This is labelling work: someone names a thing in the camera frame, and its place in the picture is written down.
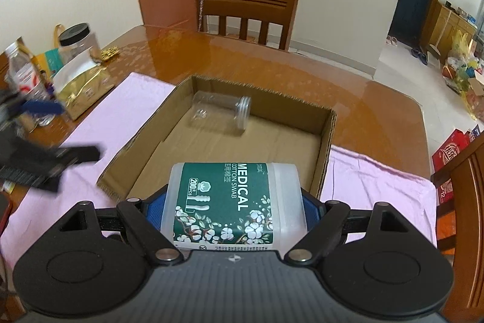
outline metal pivot screw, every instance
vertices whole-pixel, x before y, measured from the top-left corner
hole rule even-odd
[[[293,249],[289,252],[289,258],[294,262],[306,262],[313,257],[307,249]]]
[[[154,255],[158,260],[163,260],[164,262],[171,262],[178,259],[178,257],[180,256],[180,252],[178,252],[176,249],[163,248],[157,250]]]

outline black lid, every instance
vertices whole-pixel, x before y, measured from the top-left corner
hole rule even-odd
[[[70,46],[88,36],[89,32],[89,25],[85,22],[71,26],[59,35],[59,44],[62,47]]]

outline pair of shoes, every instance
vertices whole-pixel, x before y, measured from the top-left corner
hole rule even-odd
[[[387,44],[391,44],[392,46],[395,46],[395,47],[398,46],[398,44],[397,44],[398,40],[394,36],[387,36],[386,42],[387,42]]]
[[[418,58],[420,62],[422,62],[425,66],[428,65],[428,59],[427,59],[427,54],[423,53],[422,50],[418,47],[412,48],[412,55],[415,58]]]

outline baseboard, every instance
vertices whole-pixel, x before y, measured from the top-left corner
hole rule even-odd
[[[209,24],[209,32],[217,33],[218,32],[218,24]],[[227,33],[229,34],[239,34],[239,28],[235,26],[228,26]],[[257,31],[247,31],[248,36],[253,36],[258,38],[259,32]],[[269,43],[279,43],[279,36],[275,35],[267,35],[267,41]],[[332,61],[339,62],[343,65],[349,66],[351,68],[355,68],[356,70],[362,71],[363,73],[369,74],[370,76],[374,76],[374,73],[377,71],[376,68],[373,68],[369,65],[365,65],[364,63],[355,61],[354,59],[347,58],[346,56],[332,53],[331,51],[325,50],[323,48],[319,48],[313,46],[311,44],[302,43],[300,41],[291,40],[289,42],[289,46],[295,48],[296,50],[306,51],[307,53],[314,54],[317,56],[322,56],[323,58],[328,58]]]

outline red phone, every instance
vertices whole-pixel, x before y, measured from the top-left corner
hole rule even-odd
[[[6,193],[0,193],[0,235],[7,226],[8,217],[11,213],[11,200]]]

